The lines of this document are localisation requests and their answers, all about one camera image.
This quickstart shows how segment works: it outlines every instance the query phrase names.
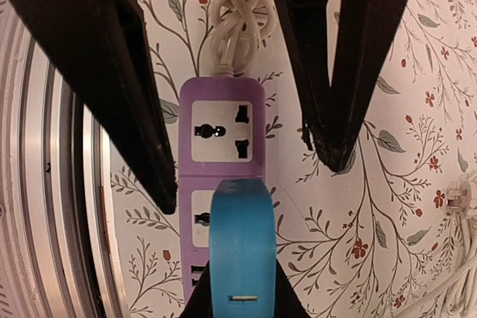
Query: white power cord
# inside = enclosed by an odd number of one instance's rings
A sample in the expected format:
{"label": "white power cord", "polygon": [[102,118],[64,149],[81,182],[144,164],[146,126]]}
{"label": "white power cord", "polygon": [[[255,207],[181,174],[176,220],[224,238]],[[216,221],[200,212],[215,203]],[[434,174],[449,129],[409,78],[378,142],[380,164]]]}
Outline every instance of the white power cord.
{"label": "white power cord", "polygon": [[409,305],[394,318],[418,317],[419,310],[446,292],[444,310],[448,315],[471,318],[477,310],[477,171],[462,174],[447,187],[448,208],[461,215],[466,261],[431,293]]}
{"label": "white power cord", "polygon": [[274,0],[212,0],[210,19],[214,32],[210,53],[214,76],[243,72],[256,58],[262,40],[278,25]]}

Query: power strip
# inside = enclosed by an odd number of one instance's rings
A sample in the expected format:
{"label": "power strip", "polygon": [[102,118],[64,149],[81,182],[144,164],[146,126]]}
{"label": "power strip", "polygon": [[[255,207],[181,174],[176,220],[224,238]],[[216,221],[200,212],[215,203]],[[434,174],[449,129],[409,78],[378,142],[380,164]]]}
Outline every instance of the power strip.
{"label": "power strip", "polygon": [[179,216],[184,299],[209,260],[212,195],[265,180],[265,91],[253,78],[194,77],[180,90]]}

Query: metal slot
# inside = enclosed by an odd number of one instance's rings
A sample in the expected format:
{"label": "metal slot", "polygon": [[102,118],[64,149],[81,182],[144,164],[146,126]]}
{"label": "metal slot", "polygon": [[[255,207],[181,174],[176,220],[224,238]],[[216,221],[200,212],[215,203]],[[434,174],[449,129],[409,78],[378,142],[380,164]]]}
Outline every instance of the metal slot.
{"label": "metal slot", "polygon": [[258,300],[258,296],[229,296],[230,302],[256,302]]}

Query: usb port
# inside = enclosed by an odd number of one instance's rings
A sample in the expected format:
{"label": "usb port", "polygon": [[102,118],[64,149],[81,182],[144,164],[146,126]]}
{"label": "usb port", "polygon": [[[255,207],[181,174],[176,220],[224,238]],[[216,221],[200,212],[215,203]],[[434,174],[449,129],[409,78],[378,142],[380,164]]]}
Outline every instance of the usb port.
{"label": "usb port", "polygon": [[191,266],[192,273],[202,273],[205,270],[205,266]]}

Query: floral wallpaper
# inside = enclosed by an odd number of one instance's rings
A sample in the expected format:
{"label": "floral wallpaper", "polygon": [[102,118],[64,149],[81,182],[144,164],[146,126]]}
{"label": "floral wallpaper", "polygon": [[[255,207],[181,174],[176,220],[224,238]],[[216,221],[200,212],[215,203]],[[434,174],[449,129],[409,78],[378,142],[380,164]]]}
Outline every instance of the floral wallpaper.
{"label": "floral wallpaper", "polygon": [[[210,0],[139,3],[176,156],[179,89],[212,70]],[[331,0],[330,53],[338,23]],[[311,317],[392,317],[452,274],[463,243],[446,187],[477,167],[477,0],[409,0],[352,159],[337,174],[300,139],[280,31],[247,75],[267,93],[278,258]],[[131,316],[177,317],[180,213],[159,212],[114,149],[111,177]],[[419,317],[447,317],[442,306],[439,296]]]}

